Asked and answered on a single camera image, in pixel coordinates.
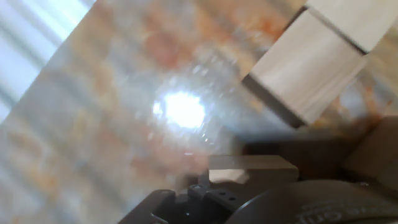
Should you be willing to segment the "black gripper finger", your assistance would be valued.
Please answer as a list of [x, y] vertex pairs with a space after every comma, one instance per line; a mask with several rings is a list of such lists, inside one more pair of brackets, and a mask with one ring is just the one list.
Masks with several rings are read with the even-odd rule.
[[153, 191], [119, 224], [225, 223], [250, 199], [298, 179], [298, 168], [280, 156], [211, 156], [188, 187]]

